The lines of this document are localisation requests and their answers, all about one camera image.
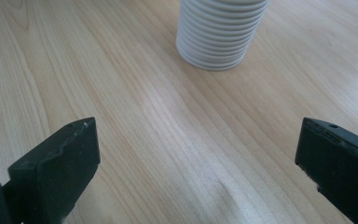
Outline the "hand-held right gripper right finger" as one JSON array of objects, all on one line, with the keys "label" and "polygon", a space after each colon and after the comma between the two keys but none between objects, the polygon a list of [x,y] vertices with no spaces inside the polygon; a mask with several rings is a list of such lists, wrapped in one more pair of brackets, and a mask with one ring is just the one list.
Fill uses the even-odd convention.
[{"label": "hand-held right gripper right finger", "polygon": [[332,205],[358,224],[358,135],[336,124],[305,118],[295,164]]}]

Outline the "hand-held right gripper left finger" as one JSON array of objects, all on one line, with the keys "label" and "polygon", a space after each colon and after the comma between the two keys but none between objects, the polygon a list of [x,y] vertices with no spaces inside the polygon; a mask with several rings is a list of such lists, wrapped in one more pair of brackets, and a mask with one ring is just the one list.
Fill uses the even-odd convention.
[{"label": "hand-held right gripper left finger", "polygon": [[100,163],[96,119],[71,122],[8,168],[15,224],[62,224]]}]

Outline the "stack of white paper cups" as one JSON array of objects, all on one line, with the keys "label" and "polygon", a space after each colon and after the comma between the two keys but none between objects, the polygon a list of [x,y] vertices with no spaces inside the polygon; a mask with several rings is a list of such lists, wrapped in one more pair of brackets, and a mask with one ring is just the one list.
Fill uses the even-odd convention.
[{"label": "stack of white paper cups", "polygon": [[270,0],[180,0],[176,48],[188,63],[224,71],[239,64]]}]

